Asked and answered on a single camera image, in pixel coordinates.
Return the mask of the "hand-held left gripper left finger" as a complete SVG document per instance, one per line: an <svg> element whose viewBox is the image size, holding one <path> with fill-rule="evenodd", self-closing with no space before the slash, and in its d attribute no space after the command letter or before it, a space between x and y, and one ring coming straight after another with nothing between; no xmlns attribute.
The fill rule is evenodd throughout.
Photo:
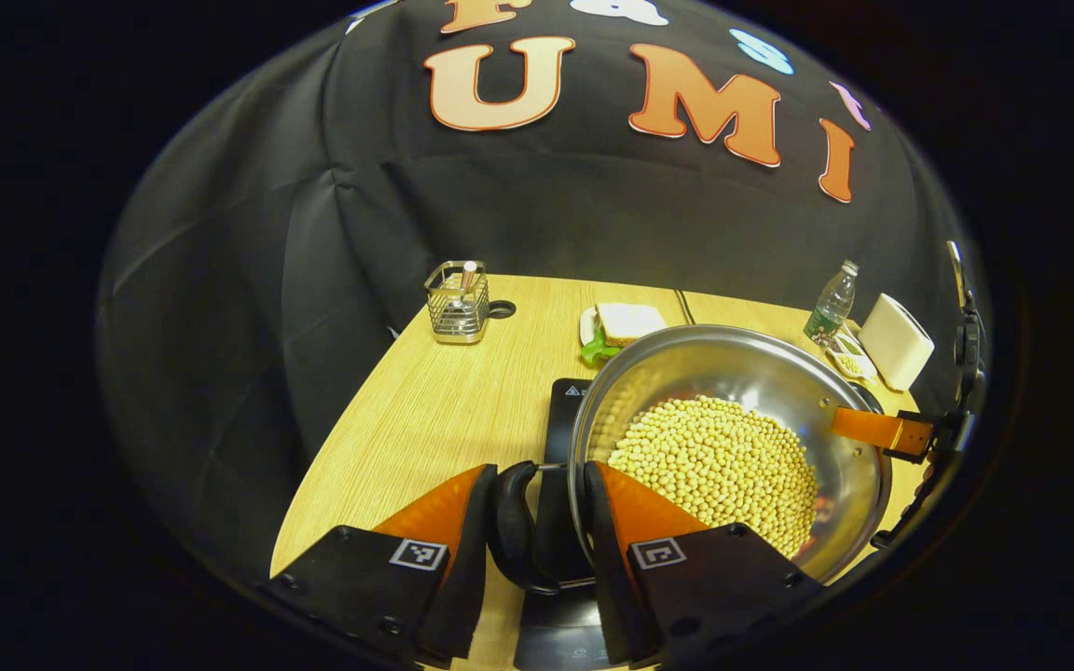
<svg viewBox="0 0 1074 671"><path fill-rule="evenodd" d="M485 594L496 472L481 464L452 476L372 529L333 527L264 581L264 594L376 666L468 658Z"/></svg>

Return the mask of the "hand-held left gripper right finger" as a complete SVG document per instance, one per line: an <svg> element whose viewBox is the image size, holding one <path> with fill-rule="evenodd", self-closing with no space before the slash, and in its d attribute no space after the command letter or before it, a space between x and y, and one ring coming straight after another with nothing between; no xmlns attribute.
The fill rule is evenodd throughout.
<svg viewBox="0 0 1074 671"><path fill-rule="evenodd" d="M599 461L584 477L611 663L711 670L801 619L823 594L746 524L707 527Z"/></svg>

